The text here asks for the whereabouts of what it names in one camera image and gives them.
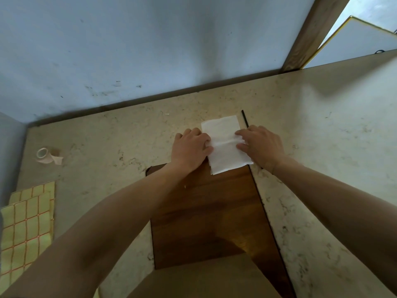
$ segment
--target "person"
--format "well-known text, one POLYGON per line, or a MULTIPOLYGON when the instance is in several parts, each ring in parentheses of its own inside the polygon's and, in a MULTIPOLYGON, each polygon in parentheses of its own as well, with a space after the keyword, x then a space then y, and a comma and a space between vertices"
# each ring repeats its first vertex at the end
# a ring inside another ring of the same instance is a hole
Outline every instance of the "person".
MULTIPOLYGON (((397 207, 311 170, 287 156, 263 126, 239 130, 237 148, 279 178, 314 215, 397 294, 397 207)), ((176 134, 171 162, 108 196, 53 244, 4 293, 4 298, 92 298, 96 288, 150 220, 166 195, 210 155, 198 128, 176 134)))

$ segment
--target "tape roll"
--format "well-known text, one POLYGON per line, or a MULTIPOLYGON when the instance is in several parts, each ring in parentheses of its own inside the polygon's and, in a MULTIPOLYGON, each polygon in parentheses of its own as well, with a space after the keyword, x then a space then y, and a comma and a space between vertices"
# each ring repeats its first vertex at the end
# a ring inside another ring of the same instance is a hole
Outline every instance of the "tape roll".
POLYGON ((44 164, 54 162, 56 165, 62 164, 63 157, 53 156, 45 147, 39 149, 36 153, 36 161, 44 164))

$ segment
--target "marble tabletop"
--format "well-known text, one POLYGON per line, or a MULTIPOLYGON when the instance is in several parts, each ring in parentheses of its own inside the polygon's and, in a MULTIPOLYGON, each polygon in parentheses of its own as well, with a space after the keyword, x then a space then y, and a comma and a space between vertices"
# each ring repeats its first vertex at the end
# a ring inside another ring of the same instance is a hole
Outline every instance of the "marble tabletop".
MULTIPOLYGON (((397 204, 396 56, 369 55, 30 128, 17 189, 56 180, 58 237, 148 167, 167 163, 176 132, 228 115, 241 120, 244 110, 250 124, 280 134, 286 152, 304 165, 397 204), (35 162, 43 146, 59 149, 62 165, 35 162)), ((285 185, 255 165, 252 172, 298 298, 394 297, 285 185)), ((102 283, 102 297, 126 297, 152 270, 149 223, 102 283)))

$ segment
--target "brown wooden panel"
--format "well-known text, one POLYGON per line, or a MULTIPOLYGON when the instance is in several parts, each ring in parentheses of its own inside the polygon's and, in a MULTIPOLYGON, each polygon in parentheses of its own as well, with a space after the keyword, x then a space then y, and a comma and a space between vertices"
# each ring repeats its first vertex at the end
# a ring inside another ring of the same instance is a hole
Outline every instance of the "brown wooden panel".
POLYGON ((298 70, 320 47, 349 0, 315 0, 281 72, 298 70))
POLYGON ((245 251, 282 297, 295 296, 248 166, 211 175, 205 161, 168 195, 151 225, 156 269, 245 251))

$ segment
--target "wooden door frame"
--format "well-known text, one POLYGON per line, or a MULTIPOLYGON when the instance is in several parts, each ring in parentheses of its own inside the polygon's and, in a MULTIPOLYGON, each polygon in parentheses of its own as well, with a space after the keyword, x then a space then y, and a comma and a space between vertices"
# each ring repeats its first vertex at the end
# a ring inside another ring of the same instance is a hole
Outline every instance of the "wooden door frame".
POLYGON ((315 0, 281 68, 281 73, 299 70, 320 47, 350 0, 315 0))

